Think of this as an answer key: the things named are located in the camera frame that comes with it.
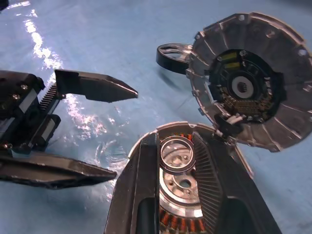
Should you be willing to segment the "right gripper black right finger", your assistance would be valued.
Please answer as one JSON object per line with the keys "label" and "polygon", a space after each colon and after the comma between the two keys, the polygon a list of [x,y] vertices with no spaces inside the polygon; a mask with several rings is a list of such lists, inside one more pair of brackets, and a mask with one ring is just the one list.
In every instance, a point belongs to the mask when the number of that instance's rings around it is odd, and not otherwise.
{"label": "right gripper black right finger", "polygon": [[225,143],[192,135],[195,178],[209,234],[279,234],[281,230],[248,172]]}

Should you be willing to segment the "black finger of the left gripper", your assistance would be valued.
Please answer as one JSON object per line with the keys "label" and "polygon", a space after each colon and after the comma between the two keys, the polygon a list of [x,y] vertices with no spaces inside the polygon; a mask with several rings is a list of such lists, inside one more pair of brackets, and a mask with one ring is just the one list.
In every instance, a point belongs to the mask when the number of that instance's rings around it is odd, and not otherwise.
{"label": "black finger of the left gripper", "polygon": [[56,69],[59,94],[83,95],[88,100],[116,102],[138,98],[138,92],[125,82],[109,75]]}
{"label": "black finger of the left gripper", "polygon": [[1,181],[60,190],[97,185],[115,179],[117,173],[80,160],[44,152],[30,156],[0,155]]}

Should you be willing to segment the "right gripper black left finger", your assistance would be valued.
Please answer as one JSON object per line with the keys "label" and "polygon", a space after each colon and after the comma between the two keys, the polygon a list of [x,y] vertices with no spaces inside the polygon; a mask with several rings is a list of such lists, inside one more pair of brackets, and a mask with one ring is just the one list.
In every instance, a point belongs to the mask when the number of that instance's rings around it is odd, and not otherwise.
{"label": "right gripper black left finger", "polygon": [[158,133],[137,142],[118,177],[105,226],[106,234],[159,233]]}

